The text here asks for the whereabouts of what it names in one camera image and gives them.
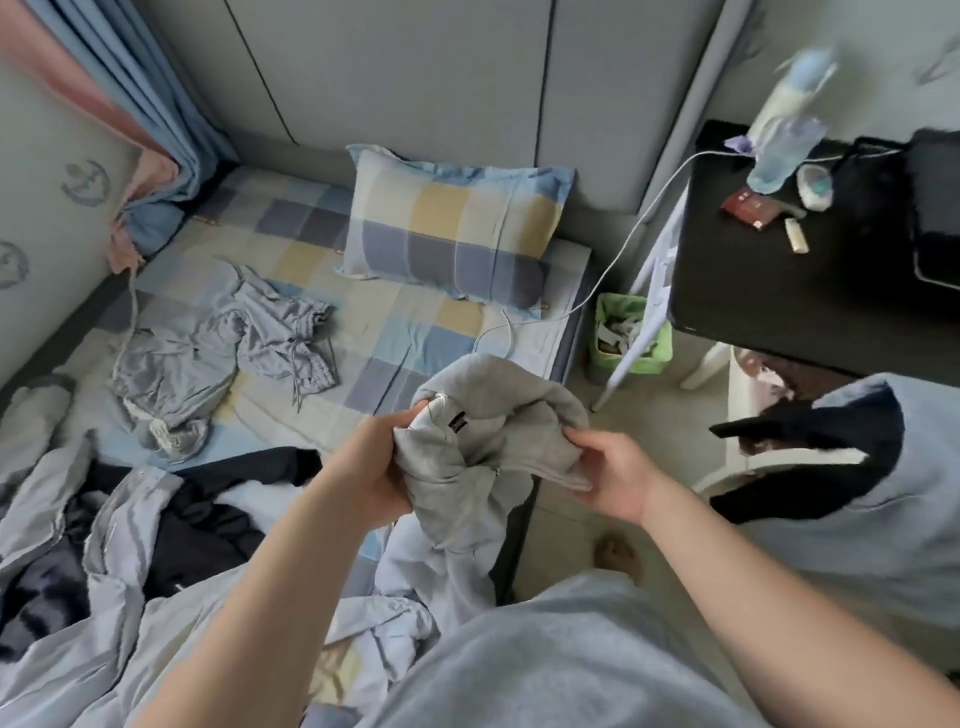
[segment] pink curtain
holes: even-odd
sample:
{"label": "pink curtain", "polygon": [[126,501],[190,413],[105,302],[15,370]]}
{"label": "pink curtain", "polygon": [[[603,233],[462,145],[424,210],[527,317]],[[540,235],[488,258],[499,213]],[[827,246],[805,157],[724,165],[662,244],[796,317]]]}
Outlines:
{"label": "pink curtain", "polygon": [[[0,53],[71,106],[140,148],[133,178],[122,203],[150,194],[169,184],[180,168],[143,131],[132,116],[118,107],[90,75],[67,53],[29,8],[20,0],[0,0]],[[136,268],[143,258],[119,219],[111,223],[108,258],[114,273]]]}

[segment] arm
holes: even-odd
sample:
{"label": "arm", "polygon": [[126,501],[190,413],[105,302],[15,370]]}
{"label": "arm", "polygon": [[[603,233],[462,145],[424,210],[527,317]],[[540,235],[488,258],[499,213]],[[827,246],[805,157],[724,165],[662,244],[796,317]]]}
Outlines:
{"label": "arm", "polygon": [[135,728],[261,728],[300,722],[313,668],[366,534],[410,511],[393,470],[394,427],[363,423],[257,549],[196,649]]}
{"label": "arm", "polygon": [[594,486],[581,500],[646,530],[778,725],[960,724],[946,679],[751,544],[629,437],[566,434]]}

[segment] checkered bedsheet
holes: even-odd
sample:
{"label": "checkered bedsheet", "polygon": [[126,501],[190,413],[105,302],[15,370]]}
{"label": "checkered bedsheet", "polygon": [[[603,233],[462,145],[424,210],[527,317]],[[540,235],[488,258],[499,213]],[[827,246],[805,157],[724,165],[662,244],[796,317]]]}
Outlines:
{"label": "checkered bedsheet", "polygon": [[[336,268],[343,256],[351,192],[241,167],[214,191],[174,241],[137,277],[139,321],[151,326],[203,308],[211,258],[251,266],[277,291],[335,306],[316,343],[340,383],[292,404],[290,382],[240,373],[214,415],[204,450],[188,465],[280,445],[335,449],[366,417],[410,403],[430,376],[473,349],[476,337],[504,323],[498,307],[455,301],[410,283],[354,280]],[[551,241],[543,264],[547,319],[514,327],[511,359],[549,376],[567,320],[553,312],[574,303],[589,249]],[[106,381],[130,322],[130,298],[119,299],[73,352],[66,371],[80,380],[69,428],[94,429],[107,461],[139,464],[149,453],[118,424]],[[529,314],[508,312],[516,324]],[[479,351],[502,354],[506,328],[481,339]]]}

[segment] person's left hand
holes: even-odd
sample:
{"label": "person's left hand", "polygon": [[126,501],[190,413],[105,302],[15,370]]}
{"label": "person's left hand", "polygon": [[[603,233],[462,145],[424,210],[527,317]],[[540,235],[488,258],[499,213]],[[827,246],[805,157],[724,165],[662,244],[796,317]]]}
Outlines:
{"label": "person's left hand", "polygon": [[368,530],[413,510],[403,473],[394,462],[394,427],[409,427],[425,406],[422,400],[402,412],[368,418],[320,471],[318,480],[345,489],[355,499]]}

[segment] green trash can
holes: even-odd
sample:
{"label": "green trash can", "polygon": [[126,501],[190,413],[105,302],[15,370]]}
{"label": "green trash can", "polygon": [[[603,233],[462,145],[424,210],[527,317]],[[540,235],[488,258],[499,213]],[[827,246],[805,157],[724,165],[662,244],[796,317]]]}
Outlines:
{"label": "green trash can", "polygon": [[[641,319],[647,306],[643,296],[628,296],[622,293],[601,293],[597,297],[593,334],[590,336],[590,361],[588,379],[594,384],[605,384],[623,358],[620,354],[601,352],[597,345],[597,329],[611,318]],[[639,356],[630,366],[632,375],[657,375],[673,358],[673,328],[663,322],[657,337],[648,352]]]}

